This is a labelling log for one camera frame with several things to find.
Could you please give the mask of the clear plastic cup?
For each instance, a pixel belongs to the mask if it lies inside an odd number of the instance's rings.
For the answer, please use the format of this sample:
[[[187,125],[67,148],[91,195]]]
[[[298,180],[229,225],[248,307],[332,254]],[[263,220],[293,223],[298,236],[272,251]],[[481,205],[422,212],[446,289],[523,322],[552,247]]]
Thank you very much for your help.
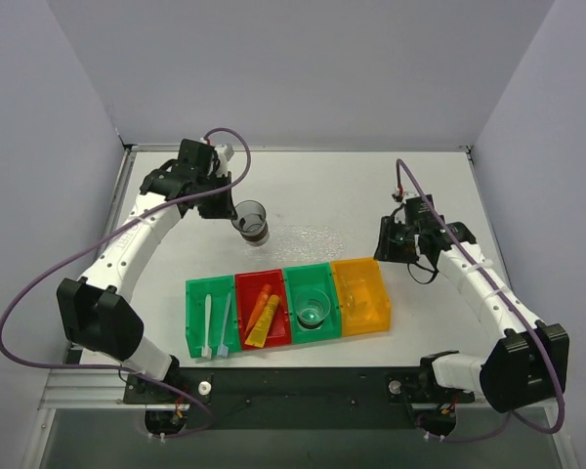
[[[302,291],[294,301],[297,322],[305,329],[320,327],[328,317],[330,308],[327,295],[317,289]]]

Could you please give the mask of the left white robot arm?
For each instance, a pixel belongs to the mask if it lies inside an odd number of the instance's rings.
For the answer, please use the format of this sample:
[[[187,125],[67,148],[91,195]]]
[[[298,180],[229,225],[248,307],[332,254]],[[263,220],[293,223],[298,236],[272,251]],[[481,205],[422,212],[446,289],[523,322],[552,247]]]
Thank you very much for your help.
[[[125,222],[98,259],[77,280],[66,278],[57,297],[66,338],[147,376],[146,390],[160,402],[180,393],[178,362],[144,333],[130,305],[154,251],[192,208],[203,219],[236,217],[229,145],[182,140],[176,157],[148,173]]]

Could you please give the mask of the dark smoky plastic cup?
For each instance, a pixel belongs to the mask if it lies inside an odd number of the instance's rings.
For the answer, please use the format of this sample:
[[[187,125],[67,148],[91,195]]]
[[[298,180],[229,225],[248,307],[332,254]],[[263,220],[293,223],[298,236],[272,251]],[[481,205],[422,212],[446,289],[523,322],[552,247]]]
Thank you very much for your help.
[[[232,226],[251,246],[262,246],[269,240],[269,225],[265,207],[256,200],[243,200],[235,206],[236,219]]]

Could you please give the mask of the clear textured holder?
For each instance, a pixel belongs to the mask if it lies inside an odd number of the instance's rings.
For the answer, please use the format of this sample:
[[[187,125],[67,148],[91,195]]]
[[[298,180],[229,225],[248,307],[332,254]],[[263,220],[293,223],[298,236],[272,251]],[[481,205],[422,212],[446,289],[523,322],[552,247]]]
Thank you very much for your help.
[[[369,294],[363,277],[341,276],[345,293],[345,313],[349,322],[364,323],[369,320]]]

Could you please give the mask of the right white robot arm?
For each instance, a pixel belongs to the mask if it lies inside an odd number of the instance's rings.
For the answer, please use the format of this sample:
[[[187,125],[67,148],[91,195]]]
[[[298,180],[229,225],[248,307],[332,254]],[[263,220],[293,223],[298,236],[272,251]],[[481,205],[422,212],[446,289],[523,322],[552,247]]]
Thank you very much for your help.
[[[565,329],[527,308],[495,273],[472,232],[433,213],[430,196],[398,195],[395,201],[397,208],[380,222],[375,260],[413,267],[426,259],[427,272],[456,288],[493,342],[485,358],[457,351],[422,358],[426,392],[479,394],[501,413],[562,396],[569,350]]]

